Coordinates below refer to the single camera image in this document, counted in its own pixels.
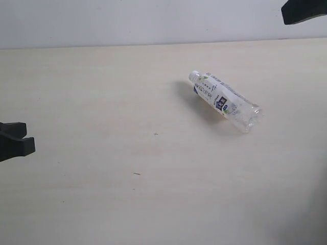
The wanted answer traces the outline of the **blue white label bottle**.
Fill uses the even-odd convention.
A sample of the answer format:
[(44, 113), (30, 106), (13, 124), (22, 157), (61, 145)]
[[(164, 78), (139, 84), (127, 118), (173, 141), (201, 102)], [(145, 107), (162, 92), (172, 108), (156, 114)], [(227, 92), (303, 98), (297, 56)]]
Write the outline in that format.
[(258, 121), (261, 108), (211, 73), (192, 71), (189, 80), (199, 97), (242, 132), (248, 133)]

